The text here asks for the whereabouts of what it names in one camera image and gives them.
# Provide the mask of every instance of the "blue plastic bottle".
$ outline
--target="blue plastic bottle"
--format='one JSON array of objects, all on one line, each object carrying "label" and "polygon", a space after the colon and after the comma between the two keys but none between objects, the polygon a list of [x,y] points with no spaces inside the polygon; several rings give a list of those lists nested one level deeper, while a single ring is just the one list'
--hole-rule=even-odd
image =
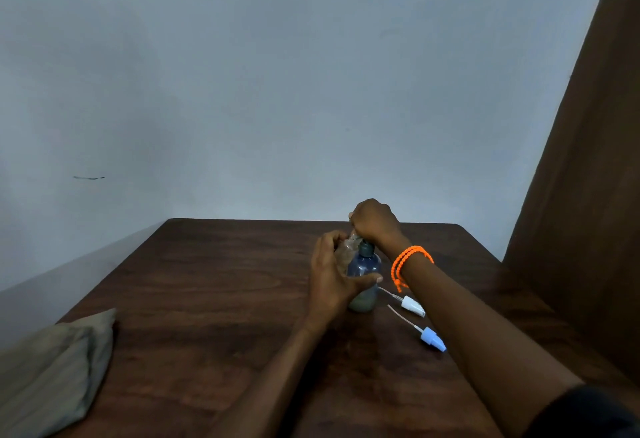
[{"label": "blue plastic bottle", "polygon": [[[368,273],[380,273],[382,261],[380,260],[380,256],[374,253],[375,248],[373,244],[363,240],[360,243],[356,256],[353,257],[347,266],[347,276],[363,276]],[[373,310],[373,307],[376,306],[377,297],[378,285],[375,284],[372,288],[364,290],[355,297],[349,304],[349,308],[355,312],[370,312]]]}]

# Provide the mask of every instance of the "left hand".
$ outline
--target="left hand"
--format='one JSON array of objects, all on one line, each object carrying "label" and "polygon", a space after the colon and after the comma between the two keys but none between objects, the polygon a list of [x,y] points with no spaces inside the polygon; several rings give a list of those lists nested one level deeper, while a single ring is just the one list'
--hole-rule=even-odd
[{"label": "left hand", "polygon": [[347,310],[347,305],[357,294],[382,281],[382,276],[378,273],[359,277],[347,277],[340,273],[333,252],[345,239],[346,233],[332,231],[324,234],[316,242],[311,257],[306,317],[308,324],[315,329],[326,329]]}]

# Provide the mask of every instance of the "table surface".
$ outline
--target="table surface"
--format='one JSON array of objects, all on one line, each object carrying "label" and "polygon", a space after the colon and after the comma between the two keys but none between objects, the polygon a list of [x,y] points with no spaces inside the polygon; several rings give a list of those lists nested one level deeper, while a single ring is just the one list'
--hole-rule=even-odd
[{"label": "table surface", "polygon": [[[336,228],[348,225],[167,221],[62,319],[118,308],[100,393],[87,418],[58,436],[204,436],[289,336],[304,310],[314,242]],[[640,413],[640,390],[462,227],[403,224],[403,230],[576,374]],[[392,289],[392,282],[386,278],[382,286]],[[388,303],[380,294],[373,312],[349,312],[327,333],[280,435],[500,436],[449,354],[422,344]]]}]

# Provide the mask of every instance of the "gray cloth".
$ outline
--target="gray cloth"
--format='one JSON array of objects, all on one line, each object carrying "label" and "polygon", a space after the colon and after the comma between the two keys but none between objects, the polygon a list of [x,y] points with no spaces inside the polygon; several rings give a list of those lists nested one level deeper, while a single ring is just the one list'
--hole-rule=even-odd
[{"label": "gray cloth", "polygon": [[0,352],[0,437],[36,438],[84,418],[113,347],[111,309],[39,330]]}]

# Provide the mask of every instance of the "black sleeve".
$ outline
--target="black sleeve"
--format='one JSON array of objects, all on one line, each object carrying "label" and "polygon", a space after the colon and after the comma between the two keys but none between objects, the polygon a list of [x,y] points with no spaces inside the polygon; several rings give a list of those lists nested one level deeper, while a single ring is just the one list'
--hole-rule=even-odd
[{"label": "black sleeve", "polygon": [[605,393],[579,386],[540,411],[524,438],[640,438],[637,418]]}]

